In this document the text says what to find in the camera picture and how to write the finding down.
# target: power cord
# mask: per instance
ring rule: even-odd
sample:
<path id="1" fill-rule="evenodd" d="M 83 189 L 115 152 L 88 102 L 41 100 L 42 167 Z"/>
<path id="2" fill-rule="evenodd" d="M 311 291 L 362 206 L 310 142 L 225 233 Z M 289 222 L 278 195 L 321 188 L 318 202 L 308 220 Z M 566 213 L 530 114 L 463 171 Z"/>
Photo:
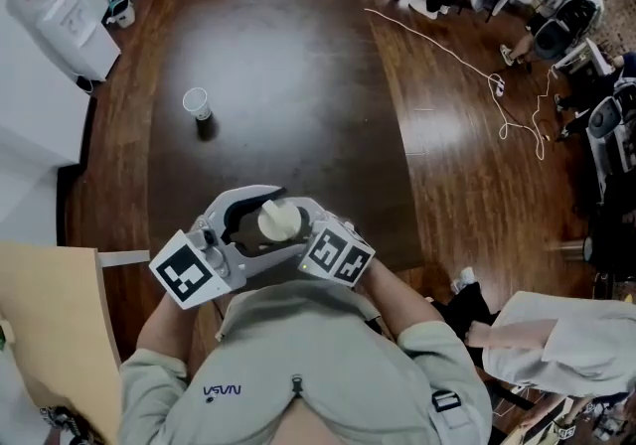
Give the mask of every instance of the power cord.
<path id="1" fill-rule="evenodd" d="M 447 50 L 446 48 L 444 48 L 442 45 L 440 45 L 437 41 L 435 41 L 434 39 L 425 36 L 424 34 L 421 34 L 420 32 L 418 32 L 417 30 L 412 29 L 411 27 L 408 27 L 407 25 L 405 25 L 404 23 L 395 20 L 393 18 L 390 18 L 389 16 L 386 16 L 385 14 L 378 12 L 374 9 L 365 9 L 365 11 L 367 12 L 371 12 L 373 14 L 376 14 L 382 18 L 385 18 L 387 21 L 391 21 L 392 23 L 396 23 L 397 25 L 400 25 L 401 27 L 403 27 L 404 29 L 408 30 L 409 32 L 416 34 L 417 36 L 420 36 L 424 39 L 426 39 L 427 41 L 429 41 L 430 43 L 434 44 L 435 46 L 437 46 L 439 49 L 443 50 L 444 52 L 448 53 L 449 55 L 452 55 L 457 61 L 459 61 L 461 64 L 463 64 L 464 66 L 466 66 L 467 68 L 473 70 L 475 73 L 477 73 L 478 75 L 484 77 L 485 79 L 487 79 L 488 82 L 488 88 L 490 89 L 490 94 L 493 98 L 493 102 L 495 102 L 495 104 L 497 105 L 497 109 L 499 109 L 499 113 L 501 114 L 502 118 L 504 119 L 504 124 L 500 127 L 499 129 L 499 137 L 502 140 L 505 140 L 508 137 L 508 128 L 509 127 L 517 127 L 520 129 L 526 129 L 528 131 L 530 131 L 533 136 L 535 136 L 535 139 L 537 141 L 537 144 L 535 146 L 535 155 L 537 156 L 537 159 L 539 159 L 540 161 L 543 161 L 545 158 L 545 146 L 544 146 L 544 136 L 542 135 L 541 131 L 539 130 L 539 125 L 537 124 L 537 114 L 539 114 L 539 111 L 541 110 L 541 99 L 544 97 L 548 97 L 549 93 L 550 93 L 550 81 L 551 81 L 551 74 L 554 72 L 554 68 L 555 66 L 550 67 L 550 69 L 548 70 L 548 84 L 546 87 L 546 93 L 542 94 L 542 95 L 537 95 L 537 109 L 536 111 L 533 113 L 532 116 L 532 122 L 534 125 L 534 128 L 528 127 L 527 125 L 523 125 L 521 123 L 518 122 L 510 122 L 506 116 L 505 110 L 502 108 L 501 104 L 499 103 L 499 101 L 497 100 L 497 97 L 501 97 L 504 94 L 504 88 L 506 86 L 506 83 L 504 82 L 504 80 L 496 73 L 492 73 L 492 74 L 485 74 L 482 73 L 480 70 L 478 70 L 476 67 L 472 66 L 471 64 L 467 63 L 466 61 L 462 60 L 461 58 L 459 58 L 457 55 L 455 55 L 453 52 L 451 52 L 450 50 Z"/>

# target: strap buckle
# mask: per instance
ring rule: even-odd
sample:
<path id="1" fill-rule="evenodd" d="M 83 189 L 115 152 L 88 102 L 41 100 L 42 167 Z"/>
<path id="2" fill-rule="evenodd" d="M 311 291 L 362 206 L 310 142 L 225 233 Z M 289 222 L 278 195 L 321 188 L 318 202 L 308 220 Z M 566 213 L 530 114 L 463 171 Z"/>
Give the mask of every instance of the strap buckle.
<path id="1" fill-rule="evenodd" d="M 432 399 L 433 406 L 435 406 L 437 413 L 442 413 L 461 406 L 459 395 L 452 390 L 438 390 L 433 394 Z"/>

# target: hardwood floor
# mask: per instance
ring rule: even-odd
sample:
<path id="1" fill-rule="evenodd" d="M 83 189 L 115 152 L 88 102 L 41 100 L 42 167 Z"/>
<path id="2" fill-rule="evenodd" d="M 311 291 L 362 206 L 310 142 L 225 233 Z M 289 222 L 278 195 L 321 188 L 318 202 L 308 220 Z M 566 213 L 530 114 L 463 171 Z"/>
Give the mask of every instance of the hardwood floor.
<path id="1" fill-rule="evenodd" d="M 136 23 L 114 37 L 122 48 L 108 82 L 96 91 L 97 112 L 88 168 L 67 205 L 70 245 L 100 250 L 150 245 L 148 161 L 153 108 L 161 99 L 161 68 L 167 34 L 179 9 L 196 0 L 134 0 Z M 522 18 L 456 9 L 437 22 L 408 10 L 408 0 L 361 0 L 451 48 L 486 73 L 499 71 L 498 46 L 523 35 Z M 367 13 L 383 60 L 397 113 L 413 195 L 424 264 L 402 274 L 419 292 L 448 298 L 449 277 L 472 265 L 493 310 L 518 289 L 589 296 L 590 268 L 565 263 L 551 249 L 586 233 L 573 212 L 582 154 L 576 140 L 546 143 L 535 157 L 535 139 L 511 130 L 501 140 L 501 116 L 485 79 L 403 28 Z M 502 99 L 515 117 L 530 123 L 536 94 L 545 91 L 547 67 L 505 71 Z M 563 79 L 556 85 L 563 87 Z M 541 126 L 551 140 L 557 118 L 544 101 Z M 134 351 L 138 332 L 161 290 L 144 267 L 108 269 L 106 293 L 115 338 L 123 358 Z M 214 347 L 218 322 L 204 306 L 195 332 L 193 367 Z"/>

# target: white cup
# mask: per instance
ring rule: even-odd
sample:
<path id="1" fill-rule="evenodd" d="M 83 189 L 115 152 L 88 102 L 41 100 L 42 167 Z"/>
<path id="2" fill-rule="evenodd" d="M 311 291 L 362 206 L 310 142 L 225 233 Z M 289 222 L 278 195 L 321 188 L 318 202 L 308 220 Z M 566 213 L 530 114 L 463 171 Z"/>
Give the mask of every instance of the white cup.
<path id="1" fill-rule="evenodd" d="M 183 107 L 197 120 L 207 120 L 212 115 L 208 93 L 203 88 L 190 88 L 183 96 Z"/>

